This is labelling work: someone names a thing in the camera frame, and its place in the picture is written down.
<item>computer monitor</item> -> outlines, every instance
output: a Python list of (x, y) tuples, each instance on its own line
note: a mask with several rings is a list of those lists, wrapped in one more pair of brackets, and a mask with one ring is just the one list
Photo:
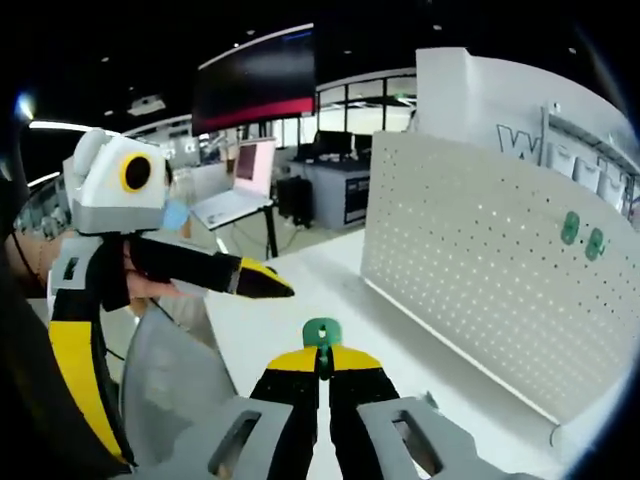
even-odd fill
[(313, 25), (257, 38), (198, 70), (191, 117), (194, 135), (312, 112)]
[(364, 152), (365, 150), (371, 150), (373, 144), (373, 135), (354, 135), (354, 150), (356, 152)]
[(240, 143), (239, 147), (235, 162), (233, 188), (269, 196), (276, 139), (250, 140)]
[(318, 130), (313, 139), (313, 150), (316, 155), (351, 154), (351, 132), (331, 132)]

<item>white pegboard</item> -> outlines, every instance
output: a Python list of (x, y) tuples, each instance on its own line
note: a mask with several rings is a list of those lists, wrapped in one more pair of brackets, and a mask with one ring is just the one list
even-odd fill
[[(471, 145), (374, 138), (362, 275), (550, 417), (566, 422), (628, 370), (640, 237), (570, 179)], [(573, 245), (560, 239), (580, 215)], [(594, 227), (605, 251), (585, 256)]]

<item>large display screen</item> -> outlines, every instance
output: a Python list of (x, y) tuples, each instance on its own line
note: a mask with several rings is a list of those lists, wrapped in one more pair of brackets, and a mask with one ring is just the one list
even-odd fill
[(269, 35), (203, 64), (194, 95), (194, 135), (314, 109), (312, 25)]

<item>green hook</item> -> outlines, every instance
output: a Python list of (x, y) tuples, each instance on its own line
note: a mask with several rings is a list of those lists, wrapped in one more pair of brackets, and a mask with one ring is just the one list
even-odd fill
[(568, 212), (564, 219), (564, 225), (562, 227), (562, 233), (560, 238), (567, 245), (572, 245), (578, 236), (578, 229), (580, 228), (580, 216), (576, 212)]
[(585, 255), (592, 262), (598, 258), (598, 256), (604, 253), (604, 234), (599, 228), (594, 228), (587, 242), (587, 248), (585, 249)]

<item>laptop screen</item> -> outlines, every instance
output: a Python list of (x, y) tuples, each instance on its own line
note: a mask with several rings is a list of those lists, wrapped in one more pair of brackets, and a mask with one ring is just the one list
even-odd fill
[(276, 141), (273, 138), (241, 143), (233, 187), (268, 197), (275, 152)]

